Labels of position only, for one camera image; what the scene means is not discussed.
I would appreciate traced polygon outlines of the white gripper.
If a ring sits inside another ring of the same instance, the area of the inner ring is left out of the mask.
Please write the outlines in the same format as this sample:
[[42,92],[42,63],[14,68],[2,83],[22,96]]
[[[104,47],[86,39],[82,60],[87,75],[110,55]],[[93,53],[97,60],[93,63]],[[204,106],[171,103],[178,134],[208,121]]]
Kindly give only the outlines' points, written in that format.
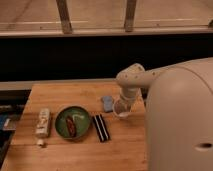
[[129,112],[138,96],[138,88],[122,88],[120,92],[119,105],[124,112]]

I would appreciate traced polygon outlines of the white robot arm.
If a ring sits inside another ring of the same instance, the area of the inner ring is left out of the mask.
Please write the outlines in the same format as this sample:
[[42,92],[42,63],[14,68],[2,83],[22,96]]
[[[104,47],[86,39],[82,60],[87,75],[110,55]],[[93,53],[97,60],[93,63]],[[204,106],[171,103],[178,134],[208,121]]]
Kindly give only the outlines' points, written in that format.
[[116,76],[115,115],[125,118],[147,95],[148,171],[213,171],[213,57],[152,70],[136,63]]

